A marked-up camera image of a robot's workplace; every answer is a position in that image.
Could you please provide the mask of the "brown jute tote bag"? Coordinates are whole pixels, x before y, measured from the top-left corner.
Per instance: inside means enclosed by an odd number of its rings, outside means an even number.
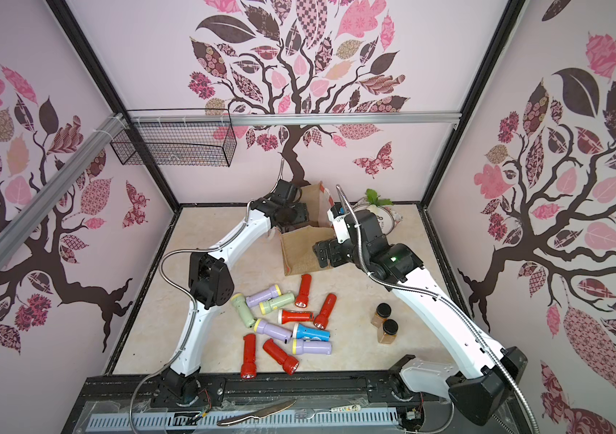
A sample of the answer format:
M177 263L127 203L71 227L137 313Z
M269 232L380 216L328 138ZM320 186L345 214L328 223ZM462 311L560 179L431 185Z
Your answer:
M300 203L307 207L307 224L283 233L280 237L285 276L322 271L313 247L318 242L335 237L328 216L328 211L334 206L335 201L323 182L303 187Z

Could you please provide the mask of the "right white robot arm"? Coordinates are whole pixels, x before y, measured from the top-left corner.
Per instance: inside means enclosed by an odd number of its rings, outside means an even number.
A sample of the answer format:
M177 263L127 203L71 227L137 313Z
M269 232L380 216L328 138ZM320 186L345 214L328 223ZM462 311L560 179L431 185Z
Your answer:
M448 365L410 358L396 369L407 390L450 401L459 414L480 426L513 397L531 431L539 432L539 423L519 388L528 364L521 349L504 347L482 331L437 285L411 248L388 241L374 213L337 204L327 215L335 236L314 245L320 266L351 263L359 268L409 306L452 357Z

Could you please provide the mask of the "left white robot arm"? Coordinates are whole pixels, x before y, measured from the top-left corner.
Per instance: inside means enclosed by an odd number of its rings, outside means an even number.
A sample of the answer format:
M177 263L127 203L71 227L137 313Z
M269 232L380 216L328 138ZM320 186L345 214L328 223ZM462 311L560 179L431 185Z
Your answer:
M208 340L211 321L235 294L231 271L254 242L272 229L285 229L309 220L307 205L300 201L302 188L279 180L275 187L246 205L244 218L221 240L205 249L180 249L167 253L158 267L161 278L189 300L184 328L170 361L147 381L172 396L174 403L188 407L197 401L201 386L197 376ZM188 280L180 285L165 273L165 262L175 255L188 256Z

